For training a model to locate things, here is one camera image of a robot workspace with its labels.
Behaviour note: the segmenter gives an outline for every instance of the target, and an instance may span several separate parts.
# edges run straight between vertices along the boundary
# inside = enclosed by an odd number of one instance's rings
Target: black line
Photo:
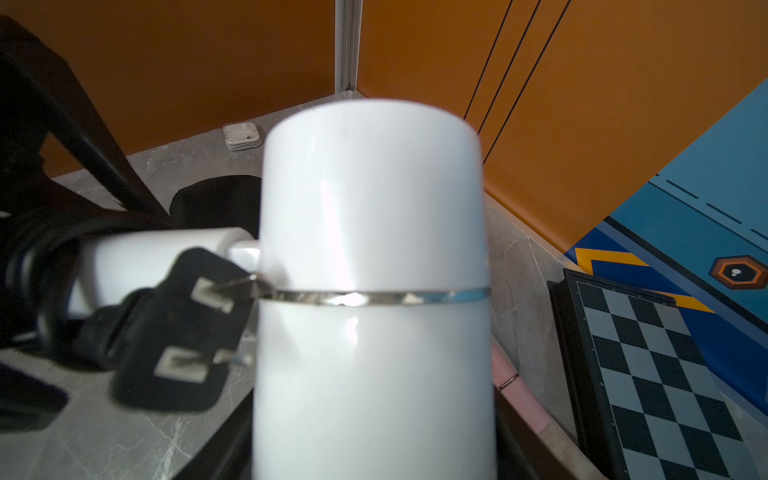
[[[682,188],[680,185],[678,185],[678,184],[673,184],[673,183],[672,183],[672,182],[670,182],[669,180],[667,180],[667,183],[668,183],[669,185],[672,185],[673,187],[675,187],[675,188],[679,189],[679,190],[682,190],[682,191],[683,191],[683,192],[685,192],[686,194],[689,194],[689,195],[690,195],[690,196],[692,196],[693,198],[695,198],[695,199],[697,199],[697,200],[699,199],[699,197],[697,197],[696,195],[692,194],[692,193],[691,193],[691,192],[689,192],[688,190],[686,190],[686,189]]]
[[[499,25],[498,31],[496,32],[496,38],[493,41],[493,45],[491,46],[491,51],[488,52],[488,58],[485,59],[485,65],[483,65],[482,72],[480,72],[480,78],[478,78],[478,84],[475,85],[475,91],[472,92],[472,98],[469,99],[469,105],[467,105],[467,111],[464,113],[464,120],[467,119],[467,115],[469,115],[469,108],[472,107],[472,102],[475,101],[475,95],[478,93],[478,88],[480,88],[480,82],[482,81],[482,76],[485,75],[485,69],[488,68],[488,62],[491,61],[491,55],[493,55],[493,49],[496,48],[496,42],[498,41],[498,36],[502,34],[502,30],[504,29],[504,23],[507,21],[507,15],[509,15],[509,9],[512,7],[513,0],[509,0],[509,5],[507,5],[507,12],[504,13],[504,18],[502,19],[502,24]]]
[[[753,228],[750,228],[750,231],[752,231],[752,232],[754,232],[754,233],[757,233],[757,234],[758,234],[758,235],[760,235],[762,238],[764,238],[764,239],[768,240],[768,237],[766,237],[766,236],[765,236],[765,235],[763,235],[762,233],[758,232],[757,230],[755,230],[755,229],[753,229]]]
[[[691,210],[693,210],[693,211],[694,211],[694,212],[696,212],[697,214],[701,215],[702,217],[706,218],[706,219],[707,219],[707,220],[709,220],[710,222],[714,222],[714,223],[717,223],[717,224],[718,224],[718,225],[720,225],[722,228],[724,228],[724,229],[728,230],[728,231],[729,231],[729,232],[731,232],[732,234],[736,235],[736,236],[737,236],[737,237],[739,237],[740,239],[742,239],[742,240],[744,240],[745,242],[747,242],[749,245],[754,245],[755,247],[757,247],[757,248],[761,249],[763,252],[765,252],[765,253],[768,253],[768,250],[766,250],[765,248],[761,247],[761,246],[760,246],[760,245],[758,245],[757,243],[754,243],[752,240],[750,240],[750,239],[748,239],[748,238],[746,238],[746,237],[742,236],[740,233],[734,232],[733,230],[731,230],[730,228],[726,227],[725,225],[723,225],[722,223],[718,222],[717,220],[713,219],[712,217],[708,217],[707,215],[705,215],[705,214],[704,214],[704,212],[700,212],[699,210],[697,210],[697,209],[693,208],[691,205],[689,205],[689,204],[686,204],[686,203],[685,203],[685,202],[683,202],[681,199],[679,199],[679,198],[675,197],[673,194],[669,193],[669,192],[668,192],[668,191],[666,191],[665,189],[663,189],[663,188],[661,188],[661,187],[658,187],[657,185],[654,185],[654,184],[652,184],[651,182],[648,182],[648,184],[649,184],[649,185],[651,185],[653,188],[657,188],[657,189],[658,189],[660,192],[664,192],[664,194],[666,194],[666,195],[669,195],[669,197],[670,197],[670,198],[673,198],[673,199],[675,199],[675,201],[677,201],[677,202],[680,202],[681,204],[685,205],[687,208],[690,208]]]
[[[741,225],[741,222],[740,222],[740,221],[738,221],[738,220],[737,220],[735,217],[732,217],[732,216],[730,216],[729,214],[726,214],[726,213],[725,213],[725,212],[723,212],[721,209],[719,209],[719,208],[715,207],[713,204],[707,204],[707,206],[708,206],[709,208],[713,209],[713,210],[717,210],[718,212],[722,213],[722,214],[723,214],[723,215],[725,215],[726,217],[730,218],[730,219],[731,219],[731,220],[733,220],[734,222],[736,222],[736,223],[738,223],[739,225]]]
[[[496,88],[496,94],[493,96],[493,100],[491,100],[491,104],[488,106],[488,111],[485,112],[485,116],[482,118],[482,123],[480,124],[480,128],[478,128],[478,134],[480,134],[480,130],[482,130],[483,126],[485,125],[485,121],[488,120],[488,114],[491,113],[491,109],[493,108],[493,104],[496,102],[496,97],[498,97],[498,93],[502,91],[502,87],[504,86],[504,80],[507,79],[507,74],[509,73],[509,69],[512,68],[512,62],[515,61],[515,58],[518,56],[518,52],[520,51],[520,46],[523,45],[523,40],[525,40],[525,36],[528,33],[528,29],[531,27],[531,23],[533,22],[533,18],[536,16],[536,11],[538,10],[538,6],[541,5],[541,0],[538,0],[536,3],[536,8],[533,9],[533,13],[531,13],[531,17],[528,19],[528,24],[525,26],[525,30],[523,31],[523,36],[520,37],[520,41],[518,42],[518,47],[515,49],[515,53],[512,54],[512,60],[509,61],[509,65],[507,65],[507,71],[504,72],[504,76],[502,77],[502,82],[498,84],[498,88]]]
[[[568,0],[568,3],[565,4],[565,7],[563,8],[563,12],[560,14],[560,18],[558,18],[558,23],[554,24],[554,28],[552,29],[552,33],[549,34],[549,38],[547,38],[547,43],[544,44],[544,48],[541,50],[541,53],[538,54],[538,58],[536,59],[536,63],[533,64],[533,68],[531,69],[531,73],[528,74],[528,78],[525,79],[525,83],[523,84],[523,88],[520,90],[520,93],[518,94],[517,99],[515,99],[515,103],[512,105],[512,108],[509,110],[509,114],[507,114],[507,118],[504,120],[504,123],[502,124],[502,128],[498,131],[496,134],[496,139],[493,140],[493,144],[491,145],[491,148],[488,150],[488,154],[485,155],[485,159],[483,159],[482,163],[485,165],[485,162],[488,161],[488,157],[491,155],[491,152],[493,151],[493,147],[496,146],[496,142],[498,141],[498,138],[502,135],[502,132],[504,131],[504,127],[507,126],[507,122],[509,121],[509,118],[512,116],[512,112],[515,109],[515,107],[518,105],[518,102],[520,101],[520,97],[523,95],[523,92],[525,91],[525,87],[528,86],[528,82],[531,80],[531,76],[533,75],[533,72],[536,70],[536,67],[538,66],[538,62],[541,61],[541,57],[544,56],[544,52],[547,51],[547,47],[549,46],[549,42],[552,40],[552,37],[554,36],[554,33],[558,30],[558,26],[560,25],[560,22],[562,21],[563,17],[565,16],[565,12],[568,10],[568,6],[571,4],[571,0]]]
[[[605,223],[607,223],[608,225],[611,225],[613,228],[618,230],[619,233],[623,234],[625,237],[629,238],[630,240],[635,242],[637,245],[639,245],[640,248],[647,250],[648,253],[658,258],[662,262],[666,263],[670,268],[677,271],[680,275],[686,277],[688,280],[696,284],[696,286],[698,286],[705,292],[709,293],[711,296],[715,298],[715,300],[719,301],[724,306],[730,308],[735,313],[741,315],[746,321],[748,321],[749,323],[752,323],[754,326],[761,329],[765,333],[768,333],[768,323],[765,323],[757,315],[745,309],[743,306],[739,305],[738,303],[734,302],[731,298],[721,293],[719,290],[711,286],[709,283],[702,280],[698,275],[691,272],[684,266],[680,265],[678,262],[673,260],[667,254],[657,249],[647,241],[643,240],[635,232],[627,229],[624,225],[617,222],[611,217],[606,217]]]

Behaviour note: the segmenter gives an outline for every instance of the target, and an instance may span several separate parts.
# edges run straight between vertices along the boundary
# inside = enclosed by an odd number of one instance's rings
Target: yellow stripe
[[[675,293],[667,293],[667,292],[659,292],[657,290],[652,290],[656,293],[661,293],[662,295],[671,296],[675,299],[677,302],[677,306],[680,308],[688,308],[691,310],[699,310],[701,312],[708,312],[708,313],[714,313],[710,308],[703,303],[701,303],[699,300],[696,300],[692,296],[688,295],[677,295]]]
[[[592,260],[600,262],[622,263],[624,265],[648,266],[643,260],[629,252],[610,252],[608,250],[592,250],[591,248],[576,248],[576,263],[584,272],[594,275]]]
[[[598,262],[610,262],[610,263],[622,263],[624,265],[638,265],[648,266],[643,260],[640,260],[632,253],[629,252],[611,252],[609,250],[592,250],[591,248],[575,248],[576,250],[576,263],[581,269],[594,275],[592,268],[592,262],[597,260]],[[677,306],[680,308],[688,308],[691,310],[699,310],[701,312],[714,313],[709,307],[696,300],[692,296],[677,295],[676,293],[659,292],[653,290],[656,293],[662,295],[671,296],[677,302]]]

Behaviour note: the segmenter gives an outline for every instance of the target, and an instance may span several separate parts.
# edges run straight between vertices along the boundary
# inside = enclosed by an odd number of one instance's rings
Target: orange panel
[[[488,157],[489,193],[570,248],[768,77],[765,25],[764,0],[574,1]]]
[[[508,5],[509,0],[365,0],[358,90],[463,117]]]
[[[510,109],[518,100],[531,70],[568,3],[568,0],[542,0],[539,3],[515,61],[512,62],[504,83],[499,86],[498,95],[487,117],[478,127],[483,155],[487,155],[491,150]]]
[[[43,171],[50,178],[83,168],[53,134],[48,134],[45,138],[43,148],[40,149],[40,157],[43,159]]]
[[[333,0],[6,0],[132,154],[333,93]],[[72,169],[46,145],[46,166]]]
[[[464,117],[471,126],[475,127],[476,131],[480,130],[480,125],[482,125],[491,104],[496,99],[502,82],[511,70],[515,54],[522,45],[524,35],[528,26],[533,22],[534,12],[538,9],[541,1],[514,0],[509,5],[509,11],[498,35],[496,45],[494,45],[488,64],[483,70],[482,79],[472,97],[467,115]]]

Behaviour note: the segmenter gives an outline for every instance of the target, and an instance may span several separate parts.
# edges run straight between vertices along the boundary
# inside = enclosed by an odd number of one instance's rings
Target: metal strap
[[[324,306],[418,306],[437,303],[477,302],[488,298],[490,288],[415,292],[297,292],[274,290],[265,300]]]

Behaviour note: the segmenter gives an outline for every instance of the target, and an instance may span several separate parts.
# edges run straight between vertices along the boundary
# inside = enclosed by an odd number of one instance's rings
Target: black cloth
[[[240,227],[259,238],[261,179],[229,175],[202,180],[179,190],[170,217],[181,228]]]

